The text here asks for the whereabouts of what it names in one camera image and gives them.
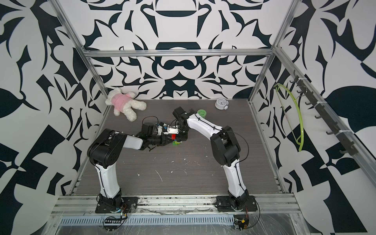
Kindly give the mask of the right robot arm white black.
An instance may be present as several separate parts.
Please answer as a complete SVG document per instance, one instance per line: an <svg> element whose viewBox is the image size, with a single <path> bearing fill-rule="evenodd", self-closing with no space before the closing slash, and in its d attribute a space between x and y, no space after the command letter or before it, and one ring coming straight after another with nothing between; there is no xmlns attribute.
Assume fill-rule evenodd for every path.
<svg viewBox="0 0 376 235"><path fill-rule="evenodd" d="M176 108L173 115L179 123L179 133L193 129L210 140L212 154L224 168L233 207L243 205L249 193L240 171L241 147L232 128L215 125L194 110L185 111L182 107Z"/></svg>

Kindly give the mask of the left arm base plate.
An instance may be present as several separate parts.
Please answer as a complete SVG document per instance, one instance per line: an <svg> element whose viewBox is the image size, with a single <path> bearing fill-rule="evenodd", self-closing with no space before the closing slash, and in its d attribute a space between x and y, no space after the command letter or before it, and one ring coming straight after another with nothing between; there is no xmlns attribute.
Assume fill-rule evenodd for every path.
<svg viewBox="0 0 376 235"><path fill-rule="evenodd" d="M97 207L95 213L119 213L131 212L133 209L136 209L138 206L138 197L120 197L116 198L106 198L103 195L99 195L97 201Z"/></svg>

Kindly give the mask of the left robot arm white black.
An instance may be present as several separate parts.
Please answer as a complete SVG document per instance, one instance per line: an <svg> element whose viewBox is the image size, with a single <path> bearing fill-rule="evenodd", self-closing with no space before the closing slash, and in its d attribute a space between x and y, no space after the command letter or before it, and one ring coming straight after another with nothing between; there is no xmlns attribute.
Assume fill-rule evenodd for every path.
<svg viewBox="0 0 376 235"><path fill-rule="evenodd" d="M154 133L155 126L144 124L142 131L129 135L111 129L105 129L94 140L87 151L90 163L96 168L100 182L99 199L117 207L121 201L121 189L118 185L116 162L124 148L133 150L152 150L154 146L166 146L174 140L174 134Z"/></svg>

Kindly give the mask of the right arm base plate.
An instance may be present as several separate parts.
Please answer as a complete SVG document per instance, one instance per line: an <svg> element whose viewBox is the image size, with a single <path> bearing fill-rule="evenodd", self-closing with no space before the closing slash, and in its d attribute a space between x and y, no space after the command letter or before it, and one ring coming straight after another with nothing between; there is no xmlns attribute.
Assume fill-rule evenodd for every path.
<svg viewBox="0 0 376 235"><path fill-rule="evenodd" d="M219 212L256 212L258 210L255 197L245 194L238 198L217 196L214 206Z"/></svg>

